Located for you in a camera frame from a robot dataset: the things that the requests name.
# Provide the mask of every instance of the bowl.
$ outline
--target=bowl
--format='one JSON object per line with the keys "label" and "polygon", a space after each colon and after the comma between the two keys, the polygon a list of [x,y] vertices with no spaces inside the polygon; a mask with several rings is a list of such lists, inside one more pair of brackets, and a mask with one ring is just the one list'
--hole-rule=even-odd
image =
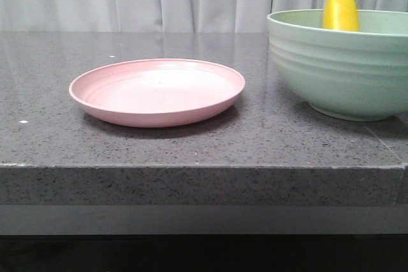
{"label": "bowl", "polygon": [[321,28],[323,11],[267,16],[278,73],[326,115],[375,121],[408,111],[408,13],[359,10],[360,31]]}

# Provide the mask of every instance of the granite countertop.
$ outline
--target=granite countertop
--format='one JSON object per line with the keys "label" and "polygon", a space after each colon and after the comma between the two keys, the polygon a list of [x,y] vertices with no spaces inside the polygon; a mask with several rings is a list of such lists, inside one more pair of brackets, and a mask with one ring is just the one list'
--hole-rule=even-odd
{"label": "granite countertop", "polygon": [[[266,34],[0,37],[0,205],[408,204],[408,114],[318,113],[279,78]],[[163,129],[102,122],[68,94],[88,70],[151,58],[216,62],[247,83],[222,114]]]}

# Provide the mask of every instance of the dark floor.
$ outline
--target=dark floor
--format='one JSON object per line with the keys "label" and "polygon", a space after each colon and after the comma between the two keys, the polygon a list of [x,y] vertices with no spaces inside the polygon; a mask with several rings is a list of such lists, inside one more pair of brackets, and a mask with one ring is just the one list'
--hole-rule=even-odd
{"label": "dark floor", "polygon": [[408,271],[408,236],[0,237],[0,272]]}

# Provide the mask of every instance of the plate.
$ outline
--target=plate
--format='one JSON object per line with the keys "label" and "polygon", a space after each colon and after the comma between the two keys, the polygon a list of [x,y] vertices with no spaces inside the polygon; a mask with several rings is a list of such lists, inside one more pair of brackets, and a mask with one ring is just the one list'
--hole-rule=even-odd
{"label": "plate", "polygon": [[75,78],[69,94],[89,115],[129,127],[170,127],[213,117],[245,86],[232,68],[191,59],[120,62]]}

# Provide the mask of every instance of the banana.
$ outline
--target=banana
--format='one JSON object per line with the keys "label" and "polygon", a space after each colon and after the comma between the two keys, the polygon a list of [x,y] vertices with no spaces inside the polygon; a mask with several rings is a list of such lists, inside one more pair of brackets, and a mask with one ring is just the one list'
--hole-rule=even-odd
{"label": "banana", "polygon": [[322,27],[333,30],[359,31],[356,0],[327,0]]}

